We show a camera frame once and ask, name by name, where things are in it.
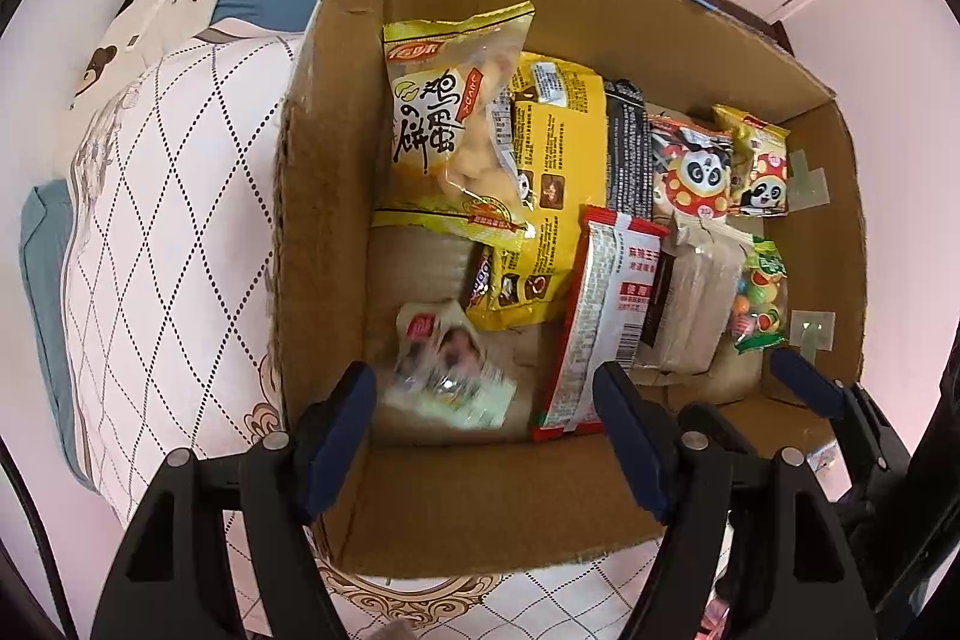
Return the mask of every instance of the red and white package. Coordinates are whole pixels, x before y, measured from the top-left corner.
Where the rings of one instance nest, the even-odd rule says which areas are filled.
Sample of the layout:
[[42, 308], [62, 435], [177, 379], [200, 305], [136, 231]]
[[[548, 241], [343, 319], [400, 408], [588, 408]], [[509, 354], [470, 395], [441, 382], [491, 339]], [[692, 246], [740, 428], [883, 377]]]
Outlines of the red and white package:
[[605, 361], [630, 371], [653, 293], [661, 239], [668, 229], [639, 217], [587, 207], [577, 247], [573, 295], [560, 360], [536, 441], [601, 432], [593, 409], [593, 373]]

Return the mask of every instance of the metal screw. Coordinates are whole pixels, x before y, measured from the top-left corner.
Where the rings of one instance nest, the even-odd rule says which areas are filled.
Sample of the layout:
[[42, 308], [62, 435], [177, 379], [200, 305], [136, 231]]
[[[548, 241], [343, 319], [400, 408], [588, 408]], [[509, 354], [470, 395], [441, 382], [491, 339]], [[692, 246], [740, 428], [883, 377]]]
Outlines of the metal screw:
[[290, 444], [287, 432], [270, 432], [263, 438], [263, 447], [268, 451], [282, 451]]
[[784, 448], [781, 451], [781, 458], [792, 467], [802, 466], [806, 461], [806, 459], [803, 457], [803, 453], [798, 451], [796, 448]]
[[701, 432], [684, 432], [680, 442], [683, 442], [683, 446], [690, 448], [691, 451], [706, 451], [707, 445], [710, 444], [707, 434]]
[[167, 463], [172, 467], [181, 467], [190, 460], [190, 451], [187, 448], [177, 448], [176, 451], [170, 451], [167, 456]]

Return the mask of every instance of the yellow panda package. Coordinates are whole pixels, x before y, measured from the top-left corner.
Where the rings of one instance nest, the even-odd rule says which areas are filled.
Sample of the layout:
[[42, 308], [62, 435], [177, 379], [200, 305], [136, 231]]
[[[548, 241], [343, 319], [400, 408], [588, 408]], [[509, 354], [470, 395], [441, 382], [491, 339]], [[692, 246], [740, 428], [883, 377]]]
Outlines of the yellow panda package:
[[394, 117], [375, 226], [422, 226], [517, 251], [531, 231], [514, 160], [507, 83], [530, 3], [464, 22], [383, 26]]
[[603, 79], [576, 63], [523, 53], [515, 92], [514, 154], [535, 233], [518, 251], [480, 256], [467, 315], [482, 330], [559, 318], [568, 299], [584, 205], [607, 203]]

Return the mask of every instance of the blurry snack package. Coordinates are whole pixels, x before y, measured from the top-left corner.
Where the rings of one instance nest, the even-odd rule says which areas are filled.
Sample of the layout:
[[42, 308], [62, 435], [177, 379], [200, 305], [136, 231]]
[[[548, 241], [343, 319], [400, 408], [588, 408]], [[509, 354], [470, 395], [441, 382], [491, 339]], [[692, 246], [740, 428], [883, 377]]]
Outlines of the blurry snack package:
[[[467, 314], [477, 328], [504, 330], [563, 316], [584, 205], [607, 201], [607, 116], [603, 79], [589, 68], [524, 53], [529, 92], [515, 102], [514, 151], [531, 237], [517, 251], [494, 248], [480, 258]], [[546, 97], [553, 103], [541, 103]]]
[[505, 87], [533, 15], [521, 3], [464, 22], [384, 25], [394, 132], [375, 226], [520, 248], [530, 210], [512, 160]]
[[604, 80], [607, 95], [607, 208], [649, 220], [653, 152], [643, 94], [625, 79]]
[[786, 214], [786, 137], [790, 131], [731, 106], [717, 104], [713, 117], [733, 135], [731, 213]]
[[733, 299], [730, 333], [738, 352], [786, 341], [786, 267], [776, 244], [754, 237]]
[[635, 367], [678, 377], [707, 372], [751, 251], [750, 234], [675, 214]]
[[560, 361], [535, 440], [602, 430], [593, 408], [593, 373], [634, 363], [667, 229], [639, 217], [588, 207], [566, 308]]
[[400, 357], [382, 399], [455, 429], [499, 429], [517, 385], [487, 360], [456, 301], [405, 304], [397, 315]]
[[730, 208], [730, 134], [685, 120], [650, 117], [654, 155], [654, 219], [674, 211], [724, 217]]

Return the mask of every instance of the black cable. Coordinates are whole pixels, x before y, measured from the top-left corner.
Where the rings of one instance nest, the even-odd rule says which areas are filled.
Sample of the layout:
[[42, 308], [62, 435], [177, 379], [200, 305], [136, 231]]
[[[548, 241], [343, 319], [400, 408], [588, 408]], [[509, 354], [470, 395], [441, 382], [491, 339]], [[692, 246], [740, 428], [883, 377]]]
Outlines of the black cable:
[[37, 512], [37, 506], [34, 504], [34, 498], [30, 496], [27, 485], [23, 482], [23, 475], [16, 468], [16, 461], [13, 461], [7, 445], [0, 436], [0, 463], [3, 464], [3, 471], [13, 485], [13, 493], [20, 500], [20, 506], [23, 507], [24, 515], [30, 523], [30, 529], [34, 533], [34, 539], [37, 540], [37, 549], [40, 551], [40, 561], [43, 562], [43, 571], [47, 574], [47, 584], [50, 584], [50, 594], [53, 595], [54, 605], [56, 605], [56, 614], [61, 620], [61, 627], [64, 628], [64, 634], [67, 640], [80, 640], [77, 634], [77, 628], [73, 623], [73, 615], [70, 613], [70, 605], [66, 600], [64, 584], [59, 578], [59, 569], [56, 569], [56, 558], [54, 550], [50, 547], [50, 539], [47, 537], [47, 530], [43, 526], [40, 514]]

